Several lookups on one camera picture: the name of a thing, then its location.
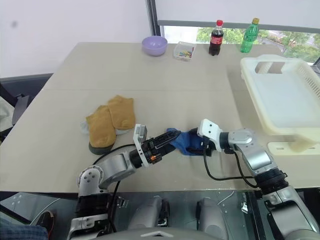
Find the green plastic bottle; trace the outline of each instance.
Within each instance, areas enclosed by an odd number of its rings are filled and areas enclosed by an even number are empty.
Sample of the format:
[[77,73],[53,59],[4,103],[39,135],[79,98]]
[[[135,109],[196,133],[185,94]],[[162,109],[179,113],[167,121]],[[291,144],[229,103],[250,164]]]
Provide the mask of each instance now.
[[242,53],[249,53],[252,49],[252,45],[254,44],[254,41],[258,37],[258,23],[259,23],[259,18],[254,18],[252,20],[252,24],[245,30],[243,41],[241,44],[241,49],[240,51]]

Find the person's leg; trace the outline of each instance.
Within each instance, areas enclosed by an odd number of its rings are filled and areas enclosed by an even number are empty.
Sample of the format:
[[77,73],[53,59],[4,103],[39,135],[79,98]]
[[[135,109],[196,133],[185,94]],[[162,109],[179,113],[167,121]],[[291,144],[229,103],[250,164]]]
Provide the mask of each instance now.
[[50,211],[40,215],[35,226],[17,225],[0,218],[1,240],[48,240],[54,226],[54,216]]

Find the coca-cola bottle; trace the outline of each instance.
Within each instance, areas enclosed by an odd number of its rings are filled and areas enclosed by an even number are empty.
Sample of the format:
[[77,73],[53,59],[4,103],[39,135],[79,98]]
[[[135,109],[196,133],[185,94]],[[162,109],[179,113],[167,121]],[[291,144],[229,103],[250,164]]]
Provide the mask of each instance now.
[[209,54],[212,56],[219,55],[220,53],[220,47],[224,38],[224,31],[222,30],[223,24],[224,22],[222,20],[217,20],[216,27],[211,32]]

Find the beige table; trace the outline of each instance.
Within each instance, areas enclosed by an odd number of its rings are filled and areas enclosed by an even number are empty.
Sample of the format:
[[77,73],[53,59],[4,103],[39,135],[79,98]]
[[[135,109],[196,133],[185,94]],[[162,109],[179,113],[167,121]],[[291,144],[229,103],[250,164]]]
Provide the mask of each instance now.
[[[134,98],[136,122],[147,125],[148,136],[156,137],[166,128],[188,131],[208,118],[224,131],[254,129],[264,147],[274,139],[261,130],[240,77],[240,59],[281,54],[275,46],[255,45],[250,54],[243,54],[236,45],[223,45],[213,57],[207,45],[198,45],[191,62],[173,59],[173,48],[169,44],[163,56],[151,57],[135,43],[79,43],[0,146],[0,191],[78,192],[79,173],[98,158],[89,151],[89,137],[80,124],[117,94]],[[131,143],[132,131],[118,136],[115,147]],[[320,185],[317,157],[275,160],[295,187]],[[217,177],[239,175],[233,156],[223,153],[214,153],[209,167]],[[248,188],[243,180],[210,179],[202,157],[176,150],[156,165],[138,169],[119,190]]]

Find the plastic bottle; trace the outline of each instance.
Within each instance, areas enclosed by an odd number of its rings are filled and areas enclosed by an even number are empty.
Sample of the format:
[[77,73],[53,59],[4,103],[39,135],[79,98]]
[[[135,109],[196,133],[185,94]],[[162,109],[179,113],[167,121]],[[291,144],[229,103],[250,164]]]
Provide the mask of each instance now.
[[258,23],[259,23],[259,18],[254,18],[252,20],[252,24],[245,30],[243,41],[241,44],[241,49],[240,51],[242,53],[249,53],[252,49],[252,45],[254,44],[254,41],[258,37]]
[[220,53],[220,47],[224,38],[224,31],[222,30],[223,24],[224,22],[222,20],[217,20],[216,27],[211,32],[209,54],[212,56],[219,55]]

